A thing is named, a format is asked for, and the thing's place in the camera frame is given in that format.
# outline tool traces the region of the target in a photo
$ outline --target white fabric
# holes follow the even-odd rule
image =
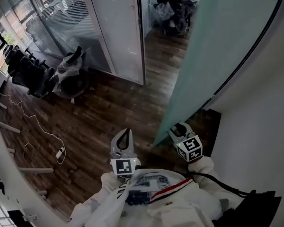
[[[213,162],[203,157],[188,167],[189,171],[214,175]],[[240,198],[211,180],[194,176],[195,182],[176,193],[147,204],[148,199],[167,186],[185,178],[161,169],[136,170],[126,183],[113,173],[103,174],[102,189],[83,204],[78,204],[69,227],[213,227],[223,210],[236,208]],[[220,200],[228,200],[221,206]]]

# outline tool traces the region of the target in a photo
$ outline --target plastic-wrapped chair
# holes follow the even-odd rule
[[[74,99],[89,86],[88,51],[81,54],[78,46],[75,53],[68,53],[58,66],[50,83],[54,83],[53,93],[60,97]]]
[[[157,0],[152,15],[168,35],[180,35],[190,27],[198,0]]]

